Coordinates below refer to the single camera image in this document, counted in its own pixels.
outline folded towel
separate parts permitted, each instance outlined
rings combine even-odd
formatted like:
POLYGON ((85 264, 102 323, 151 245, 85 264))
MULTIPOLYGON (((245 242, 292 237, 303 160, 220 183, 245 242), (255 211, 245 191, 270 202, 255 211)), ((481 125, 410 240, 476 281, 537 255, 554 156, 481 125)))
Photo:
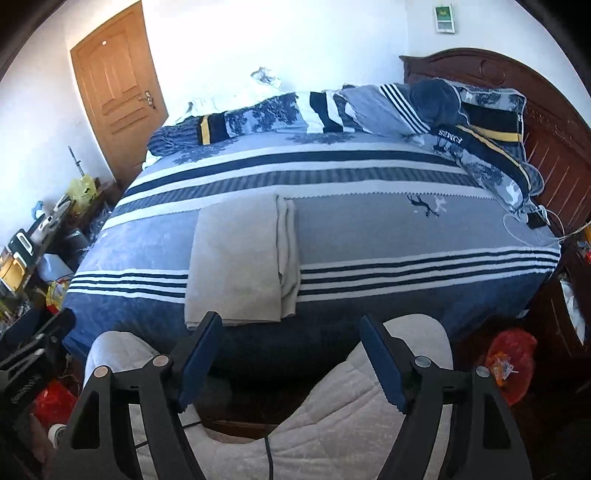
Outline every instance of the folded towel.
POLYGON ((279 322, 296 312, 300 288, 296 208, 276 194, 217 203, 199 212, 185 324, 213 310, 224 325, 279 322))

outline door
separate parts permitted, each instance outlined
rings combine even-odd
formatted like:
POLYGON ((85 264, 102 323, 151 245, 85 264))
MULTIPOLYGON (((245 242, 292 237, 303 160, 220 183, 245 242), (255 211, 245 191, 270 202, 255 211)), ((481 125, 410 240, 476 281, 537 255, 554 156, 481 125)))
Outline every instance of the door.
POLYGON ((141 172, 150 136, 168 117, 141 2, 76 45, 72 63, 96 139, 126 189, 141 172))

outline wooden headboard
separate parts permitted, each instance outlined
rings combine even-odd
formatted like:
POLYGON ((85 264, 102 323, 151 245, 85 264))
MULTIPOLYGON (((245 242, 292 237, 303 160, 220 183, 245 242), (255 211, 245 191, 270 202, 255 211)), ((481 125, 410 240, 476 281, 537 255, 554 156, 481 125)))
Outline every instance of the wooden headboard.
POLYGON ((560 216, 566 233, 585 223, 591 212, 591 130, 556 87, 526 65, 488 50, 454 48, 400 59, 407 83, 440 77, 523 93, 525 151, 545 180, 535 201, 560 216))

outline bedspread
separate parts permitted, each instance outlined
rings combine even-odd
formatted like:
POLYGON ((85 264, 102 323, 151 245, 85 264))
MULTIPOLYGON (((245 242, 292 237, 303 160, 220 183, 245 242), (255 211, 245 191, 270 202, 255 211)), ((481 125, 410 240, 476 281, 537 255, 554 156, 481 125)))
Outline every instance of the bedspread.
POLYGON ((229 374, 324 373, 357 344, 366 313, 424 313, 459 338, 493 314, 519 313, 560 257, 548 229, 514 221, 509 233, 503 208, 470 175, 402 139, 231 138, 169 155, 131 184, 67 292, 77 319, 67 348, 84 358, 98 335, 121 330, 169 351, 188 334, 199 209, 256 192, 296 205, 301 288, 295 316, 227 327, 215 367, 229 374))

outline metal screw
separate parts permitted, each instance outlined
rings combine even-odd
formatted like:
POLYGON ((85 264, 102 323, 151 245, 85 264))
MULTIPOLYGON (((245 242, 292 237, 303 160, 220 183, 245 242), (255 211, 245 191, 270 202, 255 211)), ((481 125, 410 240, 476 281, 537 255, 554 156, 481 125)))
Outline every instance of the metal screw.
POLYGON ((96 369, 95 369, 95 377, 97 377, 97 378, 102 378, 107 373, 109 373, 109 369, 107 367, 105 367, 104 365, 101 365, 100 367, 96 367, 96 369))
POLYGON ((152 363, 155 367, 163 367, 168 363, 168 357, 166 355, 159 355, 152 360, 152 363))
POLYGON ((424 355, 419 355, 418 357, 416 357, 414 359, 414 362, 415 364, 417 364, 417 367, 421 368, 428 368, 431 366, 431 359, 424 355))
POLYGON ((487 369, 487 367, 476 367, 476 375, 482 378, 490 377, 491 373, 487 369))

